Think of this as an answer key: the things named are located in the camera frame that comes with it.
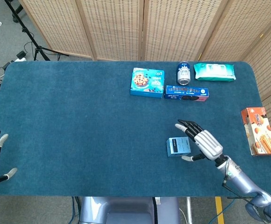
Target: tripod stand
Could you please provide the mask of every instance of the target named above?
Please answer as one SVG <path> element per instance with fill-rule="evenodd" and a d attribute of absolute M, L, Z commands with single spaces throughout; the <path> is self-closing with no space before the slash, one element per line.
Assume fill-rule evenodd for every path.
<path fill-rule="evenodd" d="M 39 46 L 37 44 L 37 42 L 35 41 L 35 39 L 33 38 L 33 36 L 31 35 L 31 33 L 28 30 L 28 28 L 24 25 L 24 23 L 22 22 L 22 20 L 19 18 L 17 12 L 12 7 L 10 1 L 9 0 L 5 0 L 5 3 L 8 5 L 8 7 L 10 8 L 10 10 L 12 11 L 13 17 L 15 17 L 17 19 L 17 21 L 20 23 L 20 25 L 22 27 L 22 31 L 29 36 L 29 38 L 31 39 L 32 43 L 35 45 L 36 49 L 35 49 L 34 61 L 37 59 L 37 54 L 38 53 L 40 53 L 42 55 L 42 57 L 45 59 L 45 61 L 50 61 L 50 59 L 47 57 L 47 55 L 44 53 L 43 50 L 54 52 L 54 53 L 57 53 L 57 54 L 60 54 L 60 55 L 69 56 L 69 55 L 63 54 L 61 52 L 58 52 L 58 51 L 55 51 L 55 50 L 51 50 L 51 49 L 48 49 L 48 48 L 44 48 L 42 46 Z"/>

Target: white fingertip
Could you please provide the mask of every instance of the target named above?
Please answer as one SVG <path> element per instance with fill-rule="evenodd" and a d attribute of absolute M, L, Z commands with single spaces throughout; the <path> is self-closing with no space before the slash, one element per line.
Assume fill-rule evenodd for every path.
<path fill-rule="evenodd" d="M 9 171 L 9 173 L 5 174 L 8 177 L 8 180 L 17 172 L 17 168 L 13 168 Z"/>
<path fill-rule="evenodd" d="M 192 156 L 183 155 L 181 158 L 183 160 L 185 160 L 185 161 L 193 162 L 193 157 Z"/>
<path fill-rule="evenodd" d="M 8 134 L 4 134 L 1 138 L 0 138 L 0 147 L 3 147 L 4 142 L 7 140 L 8 138 Z"/>
<path fill-rule="evenodd" d="M 186 127 L 184 127 L 183 125 L 180 125 L 180 124 L 175 124 L 175 127 L 180 129 L 181 131 L 185 132 L 186 131 Z"/>

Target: yellow floor tape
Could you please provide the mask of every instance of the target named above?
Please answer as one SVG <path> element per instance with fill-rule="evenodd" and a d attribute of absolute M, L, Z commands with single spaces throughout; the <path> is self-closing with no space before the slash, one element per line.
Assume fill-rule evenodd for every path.
<path fill-rule="evenodd" d="M 221 206 L 221 197 L 215 197 L 216 214 L 220 214 L 223 211 Z M 224 215 L 221 213 L 218 216 L 218 224 L 224 224 Z"/>

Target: metal pole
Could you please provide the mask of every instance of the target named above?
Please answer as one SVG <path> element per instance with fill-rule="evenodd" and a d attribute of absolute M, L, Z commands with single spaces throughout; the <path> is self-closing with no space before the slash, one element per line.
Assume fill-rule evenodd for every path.
<path fill-rule="evenodd" d="M 191 197 L 186 197 L 187 223 L 193 224 Z"/>

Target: table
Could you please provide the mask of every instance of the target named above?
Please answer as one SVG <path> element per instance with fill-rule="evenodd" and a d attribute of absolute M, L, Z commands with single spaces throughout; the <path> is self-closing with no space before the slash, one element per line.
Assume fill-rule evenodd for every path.
<path fill-rule="evenodd" d="M 206 102 L 131 96 L 134 67 L 165 71 L 176 83 L 178 62 L 20 62 L 0 89 L 0 195 L 230 196 L 208 160 L 168 158 L 169 137 L 185 136 L 177 119 L 210 131 L 259 187 L 271 194 L 271 156 L 252 157 L 240 111 L 261 106 L 252 68 L 233 62 L 233 82 L 197 81 Z M 193 154 L 198 148 L 191 142 Z"/>

